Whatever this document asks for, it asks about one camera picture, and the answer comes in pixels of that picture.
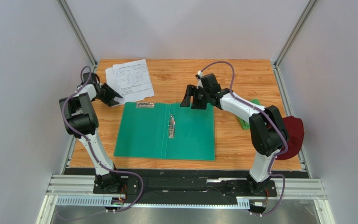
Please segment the printed paper sheet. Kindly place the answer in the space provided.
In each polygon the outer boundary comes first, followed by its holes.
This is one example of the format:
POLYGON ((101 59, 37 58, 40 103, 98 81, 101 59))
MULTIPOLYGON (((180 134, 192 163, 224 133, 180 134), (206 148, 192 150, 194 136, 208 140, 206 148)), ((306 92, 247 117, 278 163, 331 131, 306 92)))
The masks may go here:
POLYGON ((122 102, 137 102, 155 95, 145 59, 112 66, 116 91, 122 102))

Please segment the green file folder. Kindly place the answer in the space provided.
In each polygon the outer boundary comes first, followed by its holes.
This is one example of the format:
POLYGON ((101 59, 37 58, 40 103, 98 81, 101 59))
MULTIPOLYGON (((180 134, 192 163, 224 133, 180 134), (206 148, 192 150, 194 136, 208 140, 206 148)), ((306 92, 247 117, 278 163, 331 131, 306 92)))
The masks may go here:
POLYGON ((154 108, 137 108, 135 102, 125 103, 114 156, 214 161, 213 107, 155 103, 154 108), (170 114, 176 120, 173 139, 168 138, 170 114))

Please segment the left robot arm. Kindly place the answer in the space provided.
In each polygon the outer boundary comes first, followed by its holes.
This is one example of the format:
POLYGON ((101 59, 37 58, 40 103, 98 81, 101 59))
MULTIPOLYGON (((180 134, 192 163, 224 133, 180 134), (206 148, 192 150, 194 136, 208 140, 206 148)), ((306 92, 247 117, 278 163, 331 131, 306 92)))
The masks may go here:
POLYGON ((123 183, 114 171, 116 167, 107 155, 98 133, 99 122, 92 101, 98 99, 108 107, 119 104, 120 98, 106 83, 101 84, 99 76, 92 72, 81 75, 82 82, 68 98, 59 101, 64 125, 68 134, 83 144, 95 167, 94 193, 118 194, 123 183))

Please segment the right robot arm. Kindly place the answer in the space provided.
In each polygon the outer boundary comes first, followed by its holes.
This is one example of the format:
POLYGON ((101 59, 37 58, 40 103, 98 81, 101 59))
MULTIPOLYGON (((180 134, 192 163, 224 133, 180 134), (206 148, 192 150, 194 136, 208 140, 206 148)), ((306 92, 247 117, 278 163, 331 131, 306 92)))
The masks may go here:
POLYGON ((256 150, 254 163, 247 175, 247 189, 257 195, 271 179, 271 169, 282 149, 287 149, 289 134, 276 106, 264 107, 238 96, 231 88, 221 88, 214 74, 197 75, 198 84, 189 84, 181 107, 206 109, 207 105, 230 112, 250 127, 252 145, 256 150))

